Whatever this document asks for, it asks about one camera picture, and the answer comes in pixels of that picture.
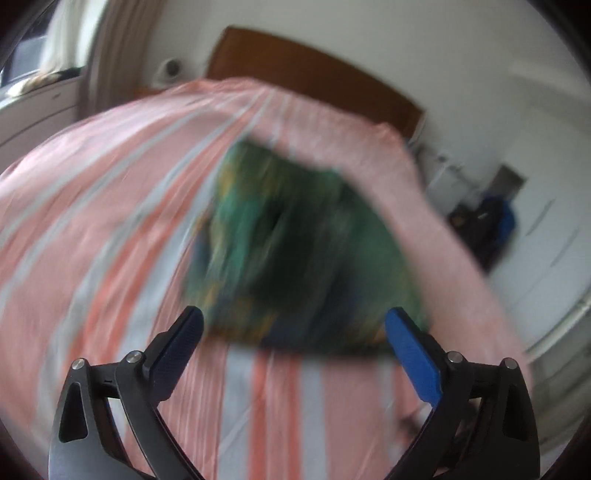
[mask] bed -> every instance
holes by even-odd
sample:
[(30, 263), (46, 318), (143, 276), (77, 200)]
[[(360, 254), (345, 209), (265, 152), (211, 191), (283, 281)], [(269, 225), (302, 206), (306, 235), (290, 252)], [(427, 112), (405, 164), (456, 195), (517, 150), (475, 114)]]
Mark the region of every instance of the bed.
[[(72, 360), (119, 361), (181, 312), (192, 226), (220, 159), (245, 136), (336, 167), (364, 194), (445, 349), (526, 364), (478, 268), (421, 192), (405, 149), (421, 108), (343, 61), (244, 28), (223, 33), (206, 77), (79, 122), (1, 177), (0, 413), (41, 473)], [(208, 479), (371, 480), (400, 458), (407, 420), (427, 409), (390, 359), (206, 340), (160, 412)], [(113, 414), (134, 465), (149, 472), (116, 403)]]

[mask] brown wooden headboard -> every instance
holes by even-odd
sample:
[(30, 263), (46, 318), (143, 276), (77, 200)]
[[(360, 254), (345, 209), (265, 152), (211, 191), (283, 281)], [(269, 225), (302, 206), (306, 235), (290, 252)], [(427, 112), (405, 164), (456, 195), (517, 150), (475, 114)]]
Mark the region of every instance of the brown wooden headboard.
[(314, 48), (247, 28), (224, 30), (207, 78), (251, 77), (277, 85), (373, 122), (387, 122), (406, 138), (424, 111), (392, 87)]

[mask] window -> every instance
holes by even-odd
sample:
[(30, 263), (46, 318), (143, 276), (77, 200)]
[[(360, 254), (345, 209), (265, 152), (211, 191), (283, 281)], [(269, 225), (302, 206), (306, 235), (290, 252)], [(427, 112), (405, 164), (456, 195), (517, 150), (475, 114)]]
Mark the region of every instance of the window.
[(56, 6), (57, 0), (37, 17), (22, 36), (6, 63), (2, 66), (2, 70), (0, 70), (0, 88), (10, 86), (38, 72), (41, 51)]

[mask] metal screw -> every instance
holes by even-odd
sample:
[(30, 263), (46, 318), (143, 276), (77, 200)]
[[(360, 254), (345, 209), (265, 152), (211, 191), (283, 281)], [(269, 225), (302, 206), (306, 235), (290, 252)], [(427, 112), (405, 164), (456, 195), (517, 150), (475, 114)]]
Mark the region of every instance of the metal screw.
[(503, 363), (509, 370), (515, 370), (517, 368), (517, 362), (512, 358), (505, 358)]
[(129, 352), (126, 356), (125, 359), (128, 361), (128, 363), (130, 364), (134, 364), (136, 362), (139, 362), (139, 360), (142, 358), (142, 352), (140, 352), (139, 350), (133, 350), (131, 352)]
[(83, 358), (77, 358), (72, 362), (72, 369), (79, 370), (84, 366), (85, 360)]
[(464, 356), (460, 352), (448, 352), (447, 359), (453, 364), (461, 364), (464, 361)]

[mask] bed sheet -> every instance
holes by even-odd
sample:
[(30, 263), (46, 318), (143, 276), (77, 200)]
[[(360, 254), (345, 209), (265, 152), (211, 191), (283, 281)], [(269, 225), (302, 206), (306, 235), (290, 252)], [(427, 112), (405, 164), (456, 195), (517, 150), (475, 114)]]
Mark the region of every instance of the bed sheet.
[[(181, 312), (192, 226), (220, 159), (245, 136), (338, 168), (359, 188), (397, 238), (445, 349), (526, 364), (475, 263), (429, 208), (397, 132), (253, 80), (198, 80), (80, 122), (2, 175), (0, 410), (42, 455), (71, 361), (119, 361)], [(420, 408), (390, 360), (207, 340), (160, 411), (208, 479), (369, 480), (400, 457), (405, 419)], [(114, 415), (148, 469), (120, 406)]]

